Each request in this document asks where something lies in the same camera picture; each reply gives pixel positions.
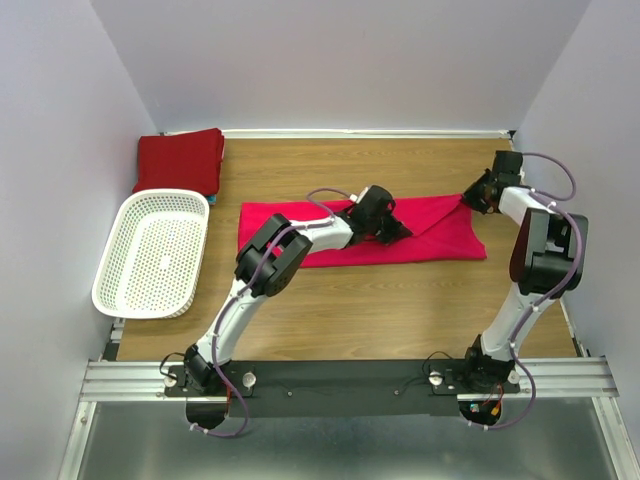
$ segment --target metal floor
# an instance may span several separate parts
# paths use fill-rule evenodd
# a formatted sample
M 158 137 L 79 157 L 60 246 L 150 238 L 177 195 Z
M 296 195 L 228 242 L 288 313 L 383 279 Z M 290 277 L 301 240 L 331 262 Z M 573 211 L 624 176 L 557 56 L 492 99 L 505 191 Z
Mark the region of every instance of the metal floor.
M 505 418 L 524 406 L 506 400 Z M 422 415 L 287 418 L 252 420 L 248 434 L 231 440 L 189 431 L 183 403 L 97 408 L 82 479 L 618 478 L 590 398 L 540 399 L 500 432 Z

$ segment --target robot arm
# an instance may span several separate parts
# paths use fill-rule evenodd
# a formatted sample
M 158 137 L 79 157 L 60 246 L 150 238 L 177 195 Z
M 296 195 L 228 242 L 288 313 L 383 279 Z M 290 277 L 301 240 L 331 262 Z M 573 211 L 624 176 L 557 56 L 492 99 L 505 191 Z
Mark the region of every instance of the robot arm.
M 325 219 L 298 222 L 273 215 L 238 253 L 224 305 L 207 332 L 187 349 L 184 365 L 191 378 L 206 387 L 214 376 L 214 361 L 223 365 L 231 360 L 260 305 L 289 284 L 308 254 L 346 248 L 368 238 L 390 244 L 410 236 L 393 217 L 394 207 L 389 192 L 373 185 L 348 208 Z
M 492 170 L 476 181 L 464 194 L 463 201 L 481 213 L 502 213 L 519 226 L 520 231 L 511 256 L 509 275 L 511 288 L 495 320 L 467 351 L 466 360 L 471 372 L 485 380 L 505 382 L 514 360 L 511 347 L 517 354 L 529 331 L 542 315 L 565 291 L 578 286 L 584 258 L 564 289 L 551 298 L 538 302 L 570 271 L 577 255 L 576 234 L 566 219 L 541 204 L 520 185 L 522 154 L 496 152 Z M 570 215 L 578 225 L 584 240 L 588 222 L 581 215 Z M 537 306 L 512 342 L 518 322 L 526 308 Z

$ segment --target folded red towel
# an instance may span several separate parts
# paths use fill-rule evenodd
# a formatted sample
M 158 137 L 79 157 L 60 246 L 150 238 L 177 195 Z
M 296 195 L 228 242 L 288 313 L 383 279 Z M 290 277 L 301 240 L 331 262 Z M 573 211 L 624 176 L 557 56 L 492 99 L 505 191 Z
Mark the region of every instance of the folded red towel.
M 347 201 L 327 202 L 332 210 L 341 210 Z M 245 203 L 240 212 L 238 250 L 274 213 L 290 220 L 323 218 L 323 211 L 309 202 Z M 482 260 L 484 245 L 471 228 L 471 209 L 460 203 L 460 195 L 400 198 L 394 216 L 413 236 L 385 246 L 365 242 L 344 250 L 326 250 L 309 255 L 303 267 L 375 265 L 383 263 L 423 262 L 427 260 Z
M 138 183 L 133 193 L 150 188 L 181 188 L 215 195 L 220 188 L 223 149 L 224 137 L 217 128 L 141 137 Z

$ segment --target screw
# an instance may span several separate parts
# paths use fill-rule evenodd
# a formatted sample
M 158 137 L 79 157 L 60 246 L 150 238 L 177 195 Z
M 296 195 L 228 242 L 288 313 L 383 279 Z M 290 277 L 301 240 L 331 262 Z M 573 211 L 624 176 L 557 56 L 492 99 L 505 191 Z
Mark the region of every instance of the screw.
M 257 380 L 253 372 L 247 372 L 242 376 L 242 385 L 244 385 L 245 388 L 251 388 L 256 384 Z
M 171 388 L 176 386 L 176 384 L 178 383 L 178 380 L 176 380 L 173 377 L 164 377 L 163 382 L 165 387 Z
M 442 377 L 440 372 L 436 372 L 434 370 L 429 374 L 429 383 L 431 383 L 431 385 L 433 385 L 434 387 L 437 387 L 438 385 L 442 385 L 443 380 L 444 378 Z
M 512 385 L 517 385 L 520 382 L 520 375 L 515 370 L 509 372 L 509 378 L 507 379 Z

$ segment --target white plastic basket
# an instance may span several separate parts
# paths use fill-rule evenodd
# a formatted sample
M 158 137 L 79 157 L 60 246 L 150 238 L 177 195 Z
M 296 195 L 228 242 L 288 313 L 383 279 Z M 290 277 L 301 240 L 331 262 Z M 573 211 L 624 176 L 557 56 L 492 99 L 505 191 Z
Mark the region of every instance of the white plastic basket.
M 189 190 L 144 190 L 120 207 L 91 296 L 123 318 L 170 318 L 191 306 L 204 253 L 209 205 Z

